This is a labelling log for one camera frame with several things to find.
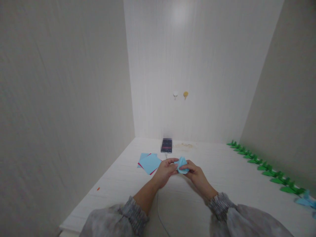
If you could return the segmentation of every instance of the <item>phone screen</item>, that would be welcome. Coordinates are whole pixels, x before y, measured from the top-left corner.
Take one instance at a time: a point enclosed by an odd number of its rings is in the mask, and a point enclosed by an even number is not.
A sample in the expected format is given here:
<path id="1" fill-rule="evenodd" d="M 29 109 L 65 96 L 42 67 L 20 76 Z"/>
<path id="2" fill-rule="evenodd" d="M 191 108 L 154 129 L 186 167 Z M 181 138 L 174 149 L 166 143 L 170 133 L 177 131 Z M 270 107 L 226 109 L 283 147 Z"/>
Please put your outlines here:
<path id="1" fill-rule="evenodd" d="M 161 152 L 172 153 L 172 139 L 171 138 L 164 138 L 162 140 L 160 151 Z"/>

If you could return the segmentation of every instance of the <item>white tabletop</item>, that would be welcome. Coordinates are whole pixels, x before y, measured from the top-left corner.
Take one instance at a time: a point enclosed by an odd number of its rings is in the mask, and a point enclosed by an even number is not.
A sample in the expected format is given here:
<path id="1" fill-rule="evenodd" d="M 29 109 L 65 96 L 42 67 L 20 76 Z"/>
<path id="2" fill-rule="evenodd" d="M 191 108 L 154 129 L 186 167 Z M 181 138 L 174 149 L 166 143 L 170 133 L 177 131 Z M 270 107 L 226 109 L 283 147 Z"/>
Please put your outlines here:
<path id="1" fill-rule="evenodd" d="M 153 176 L 137 168 L 141 153 L 160 153 L 161 140 L 135 138 L 104 173 L 89 193 L 61 224 L 62 229 L 80 232 L 94 209 L 124 204 Z M 294 203 L 297 197 L 280 191 L 257 165 L 247 163 L 225 144 L 173 141 L 168 158 L 184 156 L 200 166 L 218 192 L 226 192 L 235 204 L 259 208 L 277 218 L 294 236 L 316 236 L 313 209 Z M 167 236 L 157 216 L 154 199 L 145 236 Z M 159 213 L 171 236 L 209 236 L 211 211 L 183 175 L 172 176 L 159 191 Z"/>

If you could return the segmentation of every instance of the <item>blue origami paper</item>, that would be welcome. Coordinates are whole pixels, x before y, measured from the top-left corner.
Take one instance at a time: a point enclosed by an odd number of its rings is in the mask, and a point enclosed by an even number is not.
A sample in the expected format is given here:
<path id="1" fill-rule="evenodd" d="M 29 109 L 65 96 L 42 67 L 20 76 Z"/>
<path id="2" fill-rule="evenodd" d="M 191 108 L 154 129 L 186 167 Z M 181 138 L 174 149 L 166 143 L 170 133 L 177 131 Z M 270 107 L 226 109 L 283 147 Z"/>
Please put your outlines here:
<path id="1" fill-rule="evenodd" d="M 303 198 L 296 199 L 295 203 L 304 205 L 304 206 L 311 206 L 312 208 L 316 209 L 316 201 L 313 201 L 312 199 L 310 199 L 309 190 L 305 191 Z"/>
<path id="2" fill-rule="evenodd" d="M 151 153 L 142 153 L 141 154 L 141 157 L 139 158 L 139 161 L 138 161 L 138 163 L 142 160 L 142 159 L 144 159 L 145 157 L 147 157 L 147 156 L 149 156 Z"/>
<path id="3" fill-rule="evenodd" d="M 174 162 L 175 164 L 178 164 L 178 172 L 181 173 L 181 174 L 186 174 L 187 172 L 189 172 L 190 170 L 189 169 L 184 169 L 184 170 L 180 170 L 179 168 L 183 165 L 186 165 L 187 164 L 187 161 L 185 160 L 185 158 L 183 156 L 180 157 L 179 161 L 175 161 Z"/>
<path id="4" fill-rule="evenodd" d="M 139 164 L 146 171 L 147 174 L 151 175 L 160 165 L 161 160 L 158 159 L 157 155 L 151 154 L 139 161 Z"/>

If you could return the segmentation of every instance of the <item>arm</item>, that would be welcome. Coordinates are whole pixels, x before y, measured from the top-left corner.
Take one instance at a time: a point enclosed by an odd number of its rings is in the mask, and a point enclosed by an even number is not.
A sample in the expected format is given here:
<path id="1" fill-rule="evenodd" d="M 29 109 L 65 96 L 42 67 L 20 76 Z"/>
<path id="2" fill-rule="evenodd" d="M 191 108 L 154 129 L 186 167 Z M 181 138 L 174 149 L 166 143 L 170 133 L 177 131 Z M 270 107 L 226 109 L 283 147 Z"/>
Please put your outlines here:
<path id="1" fill-rule="evenodd" d="M 192 183 L 196 186 L 199 192 L 208 200 L 208 206 L 211 211 L 216 215 L 217 219 L 227 220 L 228 209 L 236 205 L 228 198 L 225 193 L 218 193 L 207 181 L 201 167 L 196 166 L 192 161 L 187 160 L 187 165 L 181 166 L 179 169 L 189 169 L 190 171 L 185 174 Z"/>
<path id="2" fill-rule="evenodd" d="M 139 192 L 134 196 L 134 200 L 140 205 L 142 210 L 148 215 L 152 201 L 158 189 L 164 187 L 171 175 L 177 174 L 177 164 L 173 162 L 178 161 L 177 158 L 169 158 L 160 163 L 154 177 L 146 183 Z"/>
<path id="3" fill-rule="evenodd" d="M 178 160 L 170 158 L 161 162 L 153 178 L 134 197 L 129 197 L 124 206 L 92 211 L 80 237 L 142 236 L 152 201 L 158 189 L 166 185 L 171 175 L 177 174 L 173 162 Z"/>

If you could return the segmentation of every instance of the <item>gray patterned sleeve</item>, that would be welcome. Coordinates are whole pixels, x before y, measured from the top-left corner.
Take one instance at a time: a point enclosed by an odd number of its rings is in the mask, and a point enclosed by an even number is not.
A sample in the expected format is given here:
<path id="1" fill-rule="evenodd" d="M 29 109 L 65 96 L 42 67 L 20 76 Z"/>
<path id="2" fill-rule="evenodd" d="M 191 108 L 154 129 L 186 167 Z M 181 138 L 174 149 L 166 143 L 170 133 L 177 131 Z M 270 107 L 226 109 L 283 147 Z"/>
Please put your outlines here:
<path id="1" fill-rule="evenodd" d="M 128 218 L 135 235 L 141 236 L 143 234 L 149 217 L 146 216 L 146 213 L 137 205 L 132 197 L 129 197 L 128 202 L 119 209 L 119 213 Z"/>
<path id="2" fill-rule="evenodd" d="M 236 205 L 228 198 L 226 193 L 219 193 L 209 202 L 208 206 L 219 221 L 227 221 L 229 208 L 236 209 Z"/>
<path id="3" fill-rule="evenodd" d="M 149 217 L 132 197 L 124 206 L 93 210 L 79 237 L 142 236 Z"/>

